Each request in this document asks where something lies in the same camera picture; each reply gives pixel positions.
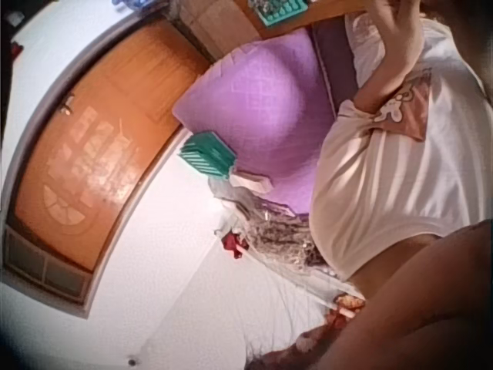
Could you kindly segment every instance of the door handle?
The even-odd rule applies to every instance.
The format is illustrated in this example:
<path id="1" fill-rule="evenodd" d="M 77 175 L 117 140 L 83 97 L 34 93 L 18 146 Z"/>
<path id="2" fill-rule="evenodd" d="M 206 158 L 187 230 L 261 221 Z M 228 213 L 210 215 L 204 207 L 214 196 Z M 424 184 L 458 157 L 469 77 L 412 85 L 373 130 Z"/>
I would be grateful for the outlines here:
<path id="1" fill-rule="evenodd" d="M 62 105 L 60 106 L 60 113 L 63 113 L 67 116 L 71 116 L 74 112 L 72 108 L 70 108 L 70 103 L 74 100 L 75 95 L 71 92 L 67 95 L 65 100 L 63 100 Z"/>

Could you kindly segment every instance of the wooden shelf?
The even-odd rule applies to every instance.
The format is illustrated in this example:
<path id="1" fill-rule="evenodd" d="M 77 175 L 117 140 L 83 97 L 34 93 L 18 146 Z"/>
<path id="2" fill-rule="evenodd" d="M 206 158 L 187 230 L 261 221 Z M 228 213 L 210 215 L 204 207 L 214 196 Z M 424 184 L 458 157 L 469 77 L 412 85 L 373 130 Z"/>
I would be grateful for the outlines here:
<path id="1" fill-rule="evenodd" d="M 257 14 L 255 14 L 255 12 L 248 7 L 248 0 L 234 1 L 252 22 L 262 39 L 269 39 L 271 37 L 284 35 L 294 29 L 304 27 L 323 19 L 364 10 L 363 0 L 318 0 L 318 2 L 309 4 L 308 10 L 304 13 L 277 25 L 266 27 Z"/>

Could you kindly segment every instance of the door frame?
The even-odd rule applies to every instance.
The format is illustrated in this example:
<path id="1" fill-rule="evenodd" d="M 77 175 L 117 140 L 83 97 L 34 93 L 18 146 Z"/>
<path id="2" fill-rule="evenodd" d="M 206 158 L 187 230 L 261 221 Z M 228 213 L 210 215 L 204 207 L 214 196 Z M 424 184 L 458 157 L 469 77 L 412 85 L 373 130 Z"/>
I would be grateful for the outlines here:
<path id="1" fill-rule="evenodd" d="M 134 191 L 127 204 L 122 209 L 114 228 L 112 229 L 112 240 L 109 242 L 106 252 L 104 253 L 100 263 L 94 270 L 92 281 L 89 285 L 89 293 L 84 305 L 77 305 L 65 301 L 57 297 L 55 294 L 50 294 L 42 288 L 31 284 L 8 269 L 4 268 L 4 253 L 5 253 L 5 235 L 7 221 L 10 213 L 13 211 L 13 200 L 18 193 L 18 187 L 21 183 L 22 174 L 29 161 L 32 148 L 37 142 L 39 135 L 48 124 L 51 117 L 56 114 L 61 102 L 64 100 L 71 89 L 79 82 L 79 80 L 116 44 L 124 38 L 134 33 L 144 25 L 154 22 L 158 19 L 166 19 L 166 17 L 157 9 L 156 11 L 140 15 L 137 12 L 132 13 L 122 21 L 116 23 L 110 29 L 102 33 L 97 39 L 86 46 L 74 60 L 65 68 L 58 76 L 56 81 L 50 86 L 48 92 L 39 102 L 34 113 L 29 119 L 24 131 L 17 143 L 12 161 L 8 167 L 5 177 L 4 186 L 2 189 L 2 210 L 0 211 L 0 278 L 2 283 L 8 285 L 20 293 L 27 295 L 49 307 L 64 311 L 70 315 L 75 315 L 80 318 L 88 318 L 89 312 L 96 295 L 102 273 L 105 270 L 109 256 L 111 255 L 122 230 L 138 204 L 146 188 L 151 183 L 152 178 L 156 175 L 162 165 L 170 157 L 170 154 L 175 150 L 180 139 L 186 136 L 186 131 L 179 128 L 170 138 L 167 147 L 158 154 L 151 170 L 146 175 L 146 181 L 140 184 Z"/>

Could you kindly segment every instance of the purple cushion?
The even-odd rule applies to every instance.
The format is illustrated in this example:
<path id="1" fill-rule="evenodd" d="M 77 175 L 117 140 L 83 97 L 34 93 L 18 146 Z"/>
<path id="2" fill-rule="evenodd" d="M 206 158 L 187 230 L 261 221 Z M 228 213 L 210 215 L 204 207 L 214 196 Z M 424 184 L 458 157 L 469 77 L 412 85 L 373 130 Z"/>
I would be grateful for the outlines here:
<path id="1" fill-rule="evenodd" d="M 307 30 L 234 50 L 173 114 L 194 133 L 217 133 L 237 154 L 238 170 L 268 176 L 274 189 L 265 199 L 308 212 L 334 112 Z"/>

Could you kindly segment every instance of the door panel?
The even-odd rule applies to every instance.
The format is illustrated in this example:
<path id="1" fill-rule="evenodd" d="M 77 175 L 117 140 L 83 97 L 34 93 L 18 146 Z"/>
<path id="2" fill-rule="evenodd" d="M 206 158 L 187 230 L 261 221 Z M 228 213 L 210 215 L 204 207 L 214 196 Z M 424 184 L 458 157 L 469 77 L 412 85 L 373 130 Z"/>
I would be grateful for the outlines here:
<path id="1" fill-rule="evenodd" d="M 165 22 L 118 44 L 72 90 L 72 114 L 56 113 L 43 130 L 15 216 L 49 248 L 94 271 L 137 183 L 179 126 L 174 102 L 206 68 Z"/>

